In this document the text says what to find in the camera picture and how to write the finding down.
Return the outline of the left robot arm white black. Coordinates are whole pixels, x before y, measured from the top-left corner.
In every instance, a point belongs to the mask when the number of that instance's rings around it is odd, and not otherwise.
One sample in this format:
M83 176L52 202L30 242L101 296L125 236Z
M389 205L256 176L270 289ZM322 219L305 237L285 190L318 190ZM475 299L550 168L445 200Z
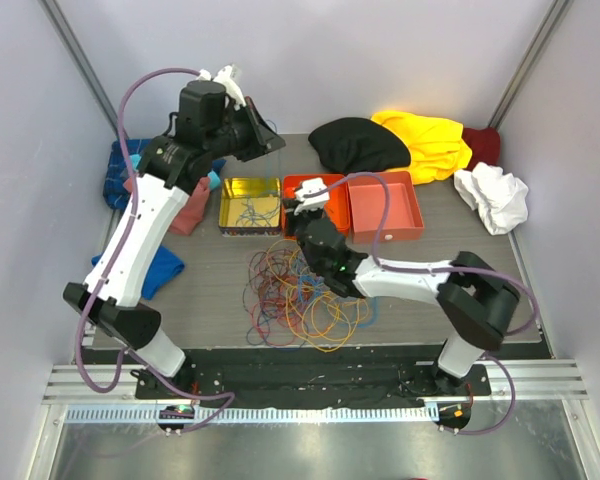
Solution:
M99 262L64 300L159 373L170 398L185 397L193 375L184 351L161 327L160 314L141 304L149 266L173 220L219 158L249 161L285 142L232 79L196 79L180 92L174 131L153 138L133 169L132 197Z

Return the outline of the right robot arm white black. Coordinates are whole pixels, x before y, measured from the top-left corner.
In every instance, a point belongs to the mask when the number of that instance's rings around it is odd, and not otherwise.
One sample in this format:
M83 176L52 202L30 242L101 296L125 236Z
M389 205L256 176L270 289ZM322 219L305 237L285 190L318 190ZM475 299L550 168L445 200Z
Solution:
M431 371L437 391L463 388L474 363L505 338L520 293L472 252L451 261L417 263L375 259L351 249L324 207L322 180L304 181L282 201L286 232L295 237L310 271L341 297L395 297L438 305L454 328Z

